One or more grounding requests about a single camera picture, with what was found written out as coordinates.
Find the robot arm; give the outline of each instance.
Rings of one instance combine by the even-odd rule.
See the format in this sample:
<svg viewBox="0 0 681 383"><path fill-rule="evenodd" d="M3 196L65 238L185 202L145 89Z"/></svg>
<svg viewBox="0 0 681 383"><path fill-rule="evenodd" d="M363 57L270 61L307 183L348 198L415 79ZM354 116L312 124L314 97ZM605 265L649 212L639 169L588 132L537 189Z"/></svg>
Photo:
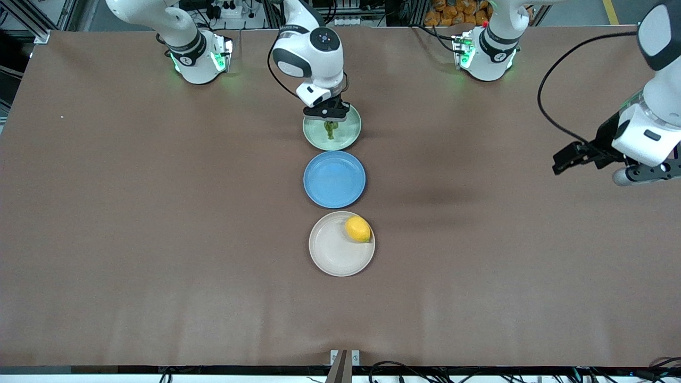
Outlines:
<svg viewBox="0 0 681 383"><path fill-rule="evenodd" d="M655 72L646 86L599 127L588 145L573 142L554 156L554 172L594 162L624 162L613 174L620 186L681 177L681 1L663 0L643 19L637 40ZM674 158L668 158L674 152Z"/></svg>
<svg viewBox="0 0 681 383"><path fill-rule="evenodd" d="M313 119L344 121L349 106L341 100L343 45L336 32L303 0L283 0L286 24L272 49L272 59L284 74L303 78L296 89Z"/></svg>
<svg viewBox="0 0 681 383"><path fill-rule="evenodd" d="M154 29L168 46L177 72L193 84L204 84L227 69L232 42L200 31L188 13L172 7L178 2L106 0L106 5L121 20Z"/></svg>
<svg viewBox="0 0 681 383"><path fill-rule="evenodd" d="M498 80L513 64L520 37L530 24L530 15L524 5L548 5L563 1L490 0L494 14L489 25L475 27L454 42L457 67L468 71L478 80Z"/></svg>

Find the brown table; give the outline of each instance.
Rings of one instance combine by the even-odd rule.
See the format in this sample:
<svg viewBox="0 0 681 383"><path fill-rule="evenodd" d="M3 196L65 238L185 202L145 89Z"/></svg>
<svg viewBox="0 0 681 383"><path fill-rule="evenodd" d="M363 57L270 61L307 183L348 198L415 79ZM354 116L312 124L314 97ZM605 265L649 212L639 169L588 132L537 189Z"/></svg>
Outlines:
<svg viewBox="0 0 681 383"><path fill-rule="evenodd" d="M266 68L184 82L153 33L55 32L0 138L2 365L647 365L681 354L678 182L560 177L539 114L567 49L619 28L536 28L493 83L421 31L339 28L377 236L360 274L310 259L318 154ZM587 46L547 109L586 137L651 77L633 37ZM286 84L294 86L292 79Z"/></svg>

